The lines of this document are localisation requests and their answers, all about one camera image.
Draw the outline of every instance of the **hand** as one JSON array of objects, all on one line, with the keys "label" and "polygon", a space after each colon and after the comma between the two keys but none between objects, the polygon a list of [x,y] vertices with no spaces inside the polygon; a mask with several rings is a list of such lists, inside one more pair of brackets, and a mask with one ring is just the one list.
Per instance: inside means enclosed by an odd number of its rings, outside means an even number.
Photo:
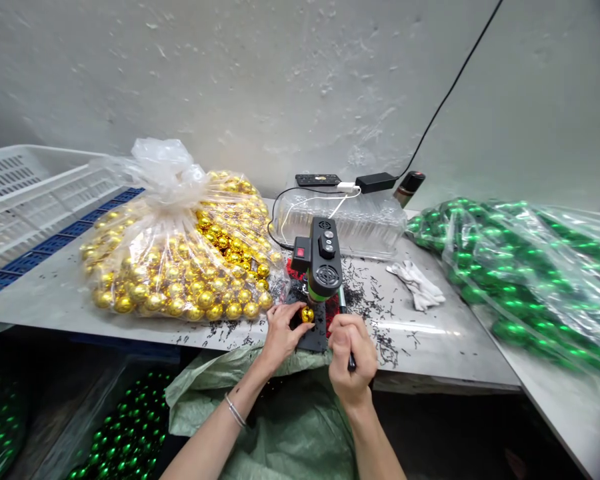
[{"label": "hand", "polygon": [[290,305],[274,305],[267,312],[269,331],[265,346],[262,348],[261,357],[267,366],[272,369],[273,374],[282,362],[293,353],[298,346],[300,338],[311,330],[313,323],[301,323],[295,330],[289,328],[289,322],[295,313],[306,306],[304,302],[296,302]]},{"label": "hand", "polygon": [[[365,322],[358,315],[336,315],[329,331],[329,348],[333,350],[329,378],[333,390],[345,410],[363,405],[371,398],[369,382],[378,370],[378,354]],[[351,352],[357,365],[353,372],[347,369]]]}]

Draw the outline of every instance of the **bracelet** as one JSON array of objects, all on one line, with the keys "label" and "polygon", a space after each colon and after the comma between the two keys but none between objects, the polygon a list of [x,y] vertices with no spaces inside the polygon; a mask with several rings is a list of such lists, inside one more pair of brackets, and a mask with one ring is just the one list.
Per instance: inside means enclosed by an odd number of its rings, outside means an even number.
[{"label": "bracelet", "polygon": [[229,400],[228,393],[225,393],[225,400],[229,404],[229,410],[231,410],[231,413],[233,414],[233,418],[235,418],[236,422],[238,422],[238,425],[240,425],[241,428],[245,428],[247,426],[247,424],[245,423],[244,420],[242,420],[242,417],[238,413],[238,410],[236,410],[236,408],[233,405],[233,403],[231,402],[231,400]]}]

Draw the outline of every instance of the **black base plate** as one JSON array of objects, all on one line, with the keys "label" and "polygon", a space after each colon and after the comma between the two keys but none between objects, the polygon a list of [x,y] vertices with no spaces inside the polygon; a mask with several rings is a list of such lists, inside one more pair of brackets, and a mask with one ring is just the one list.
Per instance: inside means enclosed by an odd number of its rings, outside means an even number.
[{"label": "black base plate", "polygon": [[[291,282],[291,291],[287,296],[287,303],[295,303],[297,301],[306,302],[307,305],[313,308],[313,322],[315,323],[314,328],[302,336],[300,342],[298,342],[298,348],[322,353],[327,350],[328,346],[327,310],[325,308],[325,304],[324,302],[311,304],[311,302],[307,300],[306,295],[299,293],[301,291],[303,282],[298,280],[291,280]],[[298,312],[291,319],[289,327],[291,330],[295,330],[295,328],[301,323],[302,319],[300,318],[300,310],[298,310]]]}]

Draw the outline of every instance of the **machine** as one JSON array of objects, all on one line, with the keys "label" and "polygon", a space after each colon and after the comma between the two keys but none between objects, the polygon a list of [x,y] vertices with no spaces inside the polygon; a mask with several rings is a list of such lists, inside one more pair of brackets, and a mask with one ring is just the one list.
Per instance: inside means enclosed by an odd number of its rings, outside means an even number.
[{"label": "machine", "polygon": [[[323,352],[327,349],[327,320],[325,302],[339,292],[340,312],[346,313],[342,288],[342,264],[340,246],[334,219],[314,217],[309,237],[296,237],[291,258],[291,268],[304,274],[303,294],[307,306],[313,310],[315,327],[307,332],[298,348]],[[291,296],[289,302],[303,300]],[[294,328],[300,322],[299,315],[292,320]],[[353,354],[349,359],[349,371],[355,370]]]}]

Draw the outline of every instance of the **concrete wall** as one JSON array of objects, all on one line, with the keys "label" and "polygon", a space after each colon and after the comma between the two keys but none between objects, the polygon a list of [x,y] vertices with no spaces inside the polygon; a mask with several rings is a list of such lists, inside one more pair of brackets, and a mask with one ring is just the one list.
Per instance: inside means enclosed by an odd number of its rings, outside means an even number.
[{"label": "concrete wall", "polygon": [[[177,137],[266,195],[297,171],[398,173],[494,6],[0,1],[0,146],[126,153]],[[598,208],[600,0],[505,0],[429,135],[414,207]]]}]

